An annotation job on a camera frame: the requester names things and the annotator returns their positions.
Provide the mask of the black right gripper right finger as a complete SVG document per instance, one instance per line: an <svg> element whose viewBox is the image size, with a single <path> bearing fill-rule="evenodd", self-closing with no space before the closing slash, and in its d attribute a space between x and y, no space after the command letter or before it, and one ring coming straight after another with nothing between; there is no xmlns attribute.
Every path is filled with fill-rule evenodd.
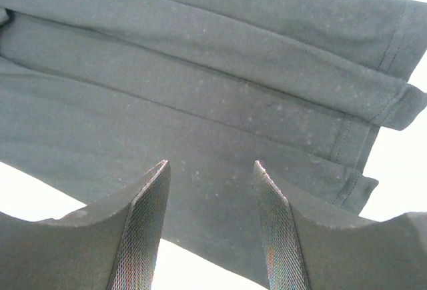
<svg viewBox="0 0 427 290"><path fill-rule="evenodd" d="M425 289L426 214L359 217L254 165L271 289Z"/></svg>

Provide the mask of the black t-shirt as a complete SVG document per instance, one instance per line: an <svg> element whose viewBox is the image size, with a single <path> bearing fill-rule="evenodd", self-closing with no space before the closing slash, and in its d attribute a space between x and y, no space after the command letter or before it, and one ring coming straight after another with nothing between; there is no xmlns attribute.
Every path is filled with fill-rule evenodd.
<svg viewBox="0 0 427 290"><path fill-rule="evenodd" d="M412 0L1 0L1 160L89 203L167 159L163 237L267 285L254 162L360 213L425 51Z"/></svg>

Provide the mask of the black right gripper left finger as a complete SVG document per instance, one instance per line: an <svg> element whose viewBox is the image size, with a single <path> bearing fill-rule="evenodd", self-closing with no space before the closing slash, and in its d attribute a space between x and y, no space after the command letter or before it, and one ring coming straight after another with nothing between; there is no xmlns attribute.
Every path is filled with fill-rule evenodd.
<svg viewBox="0 0 427 290"><path fill-rule="evenodd" d="M2 289L150 289L171 168L159 162L128 185L61 219L1 215Z"/></svg>

